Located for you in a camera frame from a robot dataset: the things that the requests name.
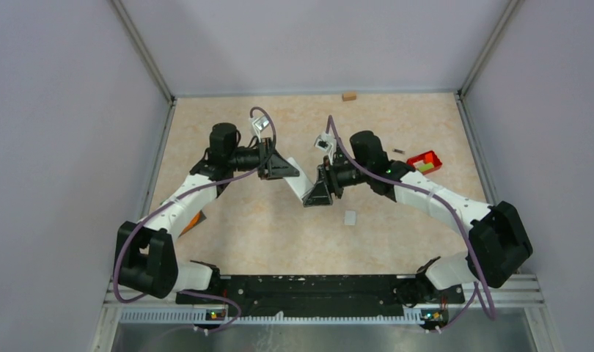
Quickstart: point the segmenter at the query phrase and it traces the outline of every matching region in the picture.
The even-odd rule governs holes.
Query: white wall
[[[469,108],[567,351],[594,351],[594,0],[526,1]]]
[[[176,95],[453,90],[507,0],[124,0]]]
[[[86,351],[166,116],[107,1],[0,1],[0,351]]]

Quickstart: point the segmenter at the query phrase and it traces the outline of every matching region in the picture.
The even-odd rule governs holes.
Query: table
[[[347,147],[353,133],[372,130],[391,159],[434,150],[443,166],[429,178],[485,200],[452,93],[358,94],[348,102],[340,94],[251,96],[177,100],[152,209],[202,157],[214,124],[234,123],[242,144],[249,141],[252,106],[273,117],[277,150],[294,157],[311,180],[323,160],[313,143],[332,114]],[[346,210],[357,212],[355,226],[344,225]],[[464,248],[451,229],[365,184],[346,188],[331,207],[303,208],[285,181],[251,176],[230,184],[203,211],[207,219],[178,239],[177,256],[215,264],[223,274],[414,273],[429,259]]]

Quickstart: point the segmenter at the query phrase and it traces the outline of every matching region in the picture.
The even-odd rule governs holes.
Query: brown block
[[[357,99],[357,92],[344,92],[342,94],[342,101],[350,101]]]

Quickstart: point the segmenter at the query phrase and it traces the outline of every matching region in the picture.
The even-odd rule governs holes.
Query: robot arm
[[[383,151],[381,140],[371,131],[354,134],[350,142],[360,166],[382,178],[423,188],[429,193],[394,186],[365,175],[336,148],[334,137],[323,133],[317,138],[315,146],[327,155],[317,167],[317,181],[310,190],[302,192],[304,207],[331,205],[332,194],[341,198],[344,187],[366,183],[376,194],[417,208],[458,232],[458,225],[452,214],[435,197],[441,198],[461,218],[463,229],[469,234],[472,248],[490,287],[501,287],[532,254],[532,246],[524,226],[512,205],[500,202],[493,206],[468,199],[437,185],[402,161],[389,160]],[[293,187],[297,182],[289,180],[289,184]],[[477,272],[467,251],[430,260],[418,270],[417,276],[421,276],[437,290],[477,281]]]
[[[299,176],[299,171],[275,151],[274,141],[260,137],[262,129],[269,124],[265,121],[264,118],[250,119],[258,140],[253,147],[238,146],[241,134],[233,124],[214,125],[205,156],[191,169],[176,192],[147,219],[138,223],[127,221],[118,229],[116,258],[133,230],[143,222],[128,248],[124,249],[118,278],[120,285],[157,298],[164,298],[172,290],[208,288],[213,273],[211,267],[193,261],[177,261],[176,258],[176,240],[190,221],[221,195],[233,180],[235,171],[257,169],[262,180]]]

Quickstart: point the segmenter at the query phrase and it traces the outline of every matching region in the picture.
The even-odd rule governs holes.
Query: gray floor
[[[407,326],[235,326],[216,335],[167,324],[120,324],[112,352],[290,352],[290,351],[536,351],[522,309],[500,309],[489,321],[473,309],[441,335],[415,334]]]

